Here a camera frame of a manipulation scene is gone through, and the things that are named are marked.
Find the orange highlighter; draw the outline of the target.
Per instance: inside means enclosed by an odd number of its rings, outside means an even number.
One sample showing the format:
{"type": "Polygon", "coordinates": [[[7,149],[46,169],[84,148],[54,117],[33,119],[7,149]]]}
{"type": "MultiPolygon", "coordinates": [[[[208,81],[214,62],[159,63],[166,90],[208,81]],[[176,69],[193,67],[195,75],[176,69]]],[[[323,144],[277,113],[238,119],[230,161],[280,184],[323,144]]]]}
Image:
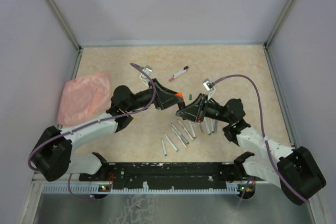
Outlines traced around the orange highlighter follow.
{"type": "Polygon", "coordinates": [[[183,94],[182,93],[176,93],[175,95],[178,97],[178,102],[179,103],[184,102],[184,98],[183,98],[183,94]]]}

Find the dark green capped marker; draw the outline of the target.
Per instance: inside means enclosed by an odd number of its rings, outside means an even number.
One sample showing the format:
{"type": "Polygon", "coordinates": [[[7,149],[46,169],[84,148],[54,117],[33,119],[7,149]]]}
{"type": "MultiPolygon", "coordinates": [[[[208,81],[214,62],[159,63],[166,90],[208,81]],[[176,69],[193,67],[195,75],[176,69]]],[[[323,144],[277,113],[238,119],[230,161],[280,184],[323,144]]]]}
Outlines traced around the dark green capped marker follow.
{"type": "Polygon", "coordinates": [[[211,128],[209,126],[209,123],[208,123],[207,119],[204,119],[204,122],[205,122],[206,130],[207,130],[207,134],[211,135],[212,132],[211,132],[211,128]]]}

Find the light green capped marker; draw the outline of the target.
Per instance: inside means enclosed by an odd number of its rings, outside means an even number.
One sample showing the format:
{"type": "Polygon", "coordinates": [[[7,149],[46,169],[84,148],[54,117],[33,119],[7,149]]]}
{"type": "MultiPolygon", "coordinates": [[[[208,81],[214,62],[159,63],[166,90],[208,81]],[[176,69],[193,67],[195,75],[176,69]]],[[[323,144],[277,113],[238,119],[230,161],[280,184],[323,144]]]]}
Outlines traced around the light green capped marker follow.
{"type": "Polygon", "coordinates": [[[178,119],[178,122],[179,122],[180,126],[183,128],[183,130],[187,133],[187,135],[189,136],[189,138],[190,138],[192,141],[194,141],[193,136],[192,136],[191,133],[188,131],[188,129],[186,128],[186,126],[182,123],[182,121],[180,121],[180,120],[178,119]]]}

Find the pink capped marker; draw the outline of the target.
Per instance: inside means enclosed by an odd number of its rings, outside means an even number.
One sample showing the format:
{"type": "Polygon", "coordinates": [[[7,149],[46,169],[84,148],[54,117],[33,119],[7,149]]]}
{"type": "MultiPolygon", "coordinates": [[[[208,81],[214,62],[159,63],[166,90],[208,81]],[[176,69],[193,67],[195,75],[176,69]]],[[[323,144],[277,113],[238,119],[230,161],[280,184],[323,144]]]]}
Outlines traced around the pink capped marker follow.
{"type": "Polygon", "coordinates": [[[190,125],[190,128],[191,128],[192,137],[195,140],[197,138],[197,136],[196,136],[195,131],[194,131],[193,123],[191,121],[189,121],[189,125],[190,125]]]}

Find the black capped white marker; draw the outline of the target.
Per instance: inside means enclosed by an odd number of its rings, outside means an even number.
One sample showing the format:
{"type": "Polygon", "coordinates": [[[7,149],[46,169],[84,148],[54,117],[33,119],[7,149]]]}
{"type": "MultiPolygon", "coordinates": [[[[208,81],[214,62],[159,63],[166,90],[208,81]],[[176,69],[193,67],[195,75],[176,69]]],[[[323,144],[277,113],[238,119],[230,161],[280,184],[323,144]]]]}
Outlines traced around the black capped white marker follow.
{"type": "Polygon", "coordinates": [[[211,119],[211,132],[212,133],[215,132],[214,126],[215,126],[215,121],[213,119],[211,119]]]}

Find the yellow capped white marker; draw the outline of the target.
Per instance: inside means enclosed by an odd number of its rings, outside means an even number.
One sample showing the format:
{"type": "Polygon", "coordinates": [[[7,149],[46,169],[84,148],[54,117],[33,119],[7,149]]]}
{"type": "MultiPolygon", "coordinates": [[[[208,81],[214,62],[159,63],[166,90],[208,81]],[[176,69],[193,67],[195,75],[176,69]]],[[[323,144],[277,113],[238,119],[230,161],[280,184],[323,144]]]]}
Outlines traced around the yellow capped white marker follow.
{"type": "Polygon", "coordinates": [[[176,135],[176,137],[180,140],[180,142],[182,143],[182,145],[183,145],[186,149],[188,149],[186,143],[182,140],[182,138],[181,138],[181,136],[178,134],[178,132],[177,132],[173,127],[171,127],[171,129],[172,129],[172,131],[174,132],[174,134],[176,135]]]}

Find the grey purple pen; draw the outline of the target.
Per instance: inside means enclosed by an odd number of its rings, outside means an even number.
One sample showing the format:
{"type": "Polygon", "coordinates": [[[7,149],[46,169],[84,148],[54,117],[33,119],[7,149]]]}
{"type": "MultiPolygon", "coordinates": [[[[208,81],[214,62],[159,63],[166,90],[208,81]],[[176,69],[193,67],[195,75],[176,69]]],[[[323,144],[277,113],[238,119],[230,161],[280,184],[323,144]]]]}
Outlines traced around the grey purple pen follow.
{"type": "Polygon", "coordinates": [[[218,127],[218,121],[215,120],[215,122],[214,122],[214,133],[217,132],[217,127],[218,127]]]}

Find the grey blue capped marker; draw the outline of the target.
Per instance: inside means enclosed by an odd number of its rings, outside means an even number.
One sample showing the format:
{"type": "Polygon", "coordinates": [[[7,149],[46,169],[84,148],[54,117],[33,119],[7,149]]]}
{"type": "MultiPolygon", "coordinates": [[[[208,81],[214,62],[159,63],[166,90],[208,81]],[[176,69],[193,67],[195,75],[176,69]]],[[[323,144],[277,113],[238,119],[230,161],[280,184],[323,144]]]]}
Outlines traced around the grey blue capped marker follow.
{"type": "Polygon", "coordinates": [[[176,147],[176,145],[173,143],[173,141],[169,138],[169,136],[166,133],[163,133],[169,144],[173,147],[175,152],[179,152],[179,149],[176,147]]]}

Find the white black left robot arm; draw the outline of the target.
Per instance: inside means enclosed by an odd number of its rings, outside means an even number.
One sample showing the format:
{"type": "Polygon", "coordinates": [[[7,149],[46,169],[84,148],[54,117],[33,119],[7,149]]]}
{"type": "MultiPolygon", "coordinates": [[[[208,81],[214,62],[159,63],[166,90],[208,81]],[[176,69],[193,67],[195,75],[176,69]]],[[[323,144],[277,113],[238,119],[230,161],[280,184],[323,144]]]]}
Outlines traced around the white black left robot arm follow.
{"type": "Polygon", "coordinates": [[[154,105],[165,110],[183,103],[181,93],[163,87],[156,79],[148,88],[133,93],[127,86],[118,86],[111,98],[111,107],[97,118],[77,126],[59,130],[46,128],[28,158],[30,168],[53,182],[65,174],[88,174],[98,180],[108,177],[109,167],[98,153],[75,155],[75,150],[105,135],[124,130],[133,115],[154,105]]]}

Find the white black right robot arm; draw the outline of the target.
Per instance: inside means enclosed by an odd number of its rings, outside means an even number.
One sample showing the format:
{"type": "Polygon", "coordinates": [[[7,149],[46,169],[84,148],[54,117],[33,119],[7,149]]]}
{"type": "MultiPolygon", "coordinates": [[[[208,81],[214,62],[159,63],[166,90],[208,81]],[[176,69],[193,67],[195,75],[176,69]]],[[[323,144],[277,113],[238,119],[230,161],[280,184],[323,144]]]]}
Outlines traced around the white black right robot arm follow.
{"type": "Polygon", "coordinates": [[[258,133],[244,120],[241,99],[230,99],[224,106],[199,94],[186,105],[178,103],[176,116],[200,123],[205,118],[226,122],[223,133],[228,141],[246,149],[234,160],[235,175],[242,180],[258,177],[279,187],[296,205],[309,201],[327,182],[311,152],[285,146],[258,133]]]}

